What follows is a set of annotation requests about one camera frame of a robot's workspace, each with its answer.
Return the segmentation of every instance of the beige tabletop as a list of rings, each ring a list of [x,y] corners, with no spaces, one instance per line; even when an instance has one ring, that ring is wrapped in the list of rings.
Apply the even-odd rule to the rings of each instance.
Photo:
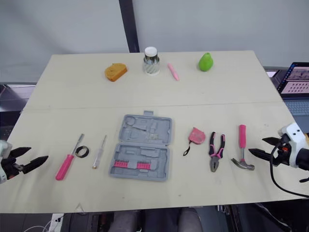
[[[246,161],[255,165],[255,171],[239,169],[230,160],[240,157],[239,124],[247,125],[248,148],[270,151],[261,138],[278,136],[281,127],[294,121],[254,52],[211,52],[214,66],[209,72],[196,67],[202,54],[159,53],[161,72],[155,77],[142,72],[143,54],[53,56],[9,139],[14,147],[32,147],[18,158],[19,164],[38,156],[49,158],[38,169],[0,185],[0,212],[74,212],[78,206],[94,212],[298,198],[275,187],[269,163],[248,150]],[[128,67],[114,83],[103,76],[113,62]],[[179,82],[172,78],[167,62],[177,70]],[[173,120],[166,182],[108,175],[124,115],[142,115],[144,110]],[[207,138],[183,157],[192,127],[203,130]],[[210,171],[208,155],[212,131],[226,136],[224,157],[215,173]],[[56,181],[61,163],[81,133],[90,155],[75,158],[65,179]],[[95,150],[105,134],[101,164],[93,170]],[[308,177],[302,170],[280,165],[274,175],[287,189],[309,192],[308,185],[298,182]]]

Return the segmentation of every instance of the small screwdriver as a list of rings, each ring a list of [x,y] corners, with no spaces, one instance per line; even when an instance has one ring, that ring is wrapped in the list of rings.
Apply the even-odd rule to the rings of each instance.
[[[81,136],[79,137],[76,145],[74,146],[72,152],[70,154],[67,155],[66,159],[64,160],[64,162],[62,163],[57,175],[56,175],[56,180],[63,180],[64,176],[66,175],[70,165],[71,165],[71,162],[74,158],[74,153],[75,153],[75,150],[78,146],[78,144],[82,141],[84,137],[84,134],[81,134]]]
[[[93,165],[92,165],[92,168],[93,168],[93,169],[97,169],[98,164],[100,163],[100,160],[101,160],[101,156],[102,156],[102,153],[103,153],[103,150],[104,150],[104,145],[105,145],[106,139],[107,139],[107,135],[104,137],[104,140],[103,140],[103,142],[102,142],[102,144],[101,144],[101,147],[99,148],[99,150],[98,150],[98,152],[97,152],[97,156],[96,156],[95,161],[94,161],[94,163],[93,163]]]

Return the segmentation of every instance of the hammer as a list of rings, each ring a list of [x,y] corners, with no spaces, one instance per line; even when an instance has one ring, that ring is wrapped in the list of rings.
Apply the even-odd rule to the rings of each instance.
[[[232,159],[233,163],[242,169],[248,169],[250,171],[254,170],[254,165],[252,164],[247,164],[245,161],[245,148],[246,148],[246,126],[245,125],[240,125],[239,126],[239,146],[241,148],[241,155],[242,158],[240,161],[237,161],[236,159]]]

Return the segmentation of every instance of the green pear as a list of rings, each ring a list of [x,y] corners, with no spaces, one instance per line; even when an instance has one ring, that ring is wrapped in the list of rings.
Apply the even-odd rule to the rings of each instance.
[[[198,67],[202,71],[208,71],[213,65],[213,60],[209,52],[205,53],[202,58],[199,60]]]

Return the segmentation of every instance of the gray plastic tool case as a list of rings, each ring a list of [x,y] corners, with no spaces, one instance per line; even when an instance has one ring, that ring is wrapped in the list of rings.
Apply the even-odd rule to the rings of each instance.
[[[172,119],[153,114],[153,111],[144,111],[142,116],[125,115],[119,133],[121,142],[116,146],[109,169],[111,176],[166,181]],[[126,167],[115,167],[118,161],[125,162]],[[150,165],[149,170],[138,169],[138,164],[145,163]]]

